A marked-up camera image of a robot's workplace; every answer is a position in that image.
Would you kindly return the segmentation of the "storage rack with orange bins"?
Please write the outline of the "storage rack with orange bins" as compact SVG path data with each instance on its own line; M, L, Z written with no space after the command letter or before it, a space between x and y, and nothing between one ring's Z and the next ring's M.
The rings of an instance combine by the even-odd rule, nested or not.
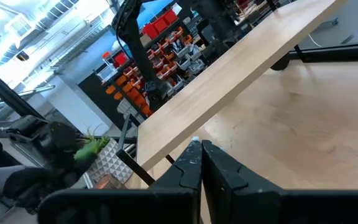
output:
M140 32L149 60L157 76L168 85L168 96L178 93L192 78L190 70L200 61L196 26L199 15L170 24L155 39ZM103 54L104 65L79 83L79 88L118 127L124 124L128 113L138 119L151 116L146 99L145 81L133 59L117 50Z

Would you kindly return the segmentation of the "light wooden riser shelf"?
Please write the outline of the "light wooden riser shelf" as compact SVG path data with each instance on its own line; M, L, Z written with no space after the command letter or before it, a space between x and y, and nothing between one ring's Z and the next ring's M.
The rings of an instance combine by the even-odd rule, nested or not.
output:
M347 0L296 0L274 10L138 125L137 153L116 155L145 183L148 171L283 58Z

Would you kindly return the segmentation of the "red plastic storage bin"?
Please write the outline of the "red plastic storage bin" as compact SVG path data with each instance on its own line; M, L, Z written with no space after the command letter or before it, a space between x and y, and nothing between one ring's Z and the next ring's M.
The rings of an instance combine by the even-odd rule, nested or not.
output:
M152 23L147 23L142 28L142 33L144 35L147 35L148 37L150 37L152 40L155 39L156 37L158 37L158 35L159 35L158 30L154 27L154 25Z
M173 11L173 9L169 9L163 14L163 19L168 25L170 25L170 24L173 24L175 21L178 20L178 16Z
M158 34L162 33L170 24L169 22L167 22L165 20L165 18L162 17L158 17L153 23L152 25L154 26L155 30L157 31Z

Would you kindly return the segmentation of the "green succulent in white pot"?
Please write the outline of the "green succulent in white pot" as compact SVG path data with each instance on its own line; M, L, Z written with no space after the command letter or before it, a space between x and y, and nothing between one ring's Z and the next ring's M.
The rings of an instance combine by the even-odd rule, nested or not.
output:
M106 174L110 174L120 183L125 184L133 175L133 171L117 157L118 142L113 137L95 136L91 133L79 134L76 143L79 150L74 155L75 161L96 156L85 171L90 180L97 182Z

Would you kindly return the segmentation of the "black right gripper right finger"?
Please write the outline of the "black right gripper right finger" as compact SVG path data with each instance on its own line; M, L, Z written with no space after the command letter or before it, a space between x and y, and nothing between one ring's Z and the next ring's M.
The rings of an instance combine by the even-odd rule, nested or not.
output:
M202 141L202 180L212 224L276 224L282 188Z

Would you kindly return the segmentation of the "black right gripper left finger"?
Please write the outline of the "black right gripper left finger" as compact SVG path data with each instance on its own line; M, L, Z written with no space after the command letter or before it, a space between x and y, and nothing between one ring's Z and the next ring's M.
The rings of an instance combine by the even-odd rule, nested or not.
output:
M199 139L193 139L170 168L151 186L157 188L201 189L203 146Z

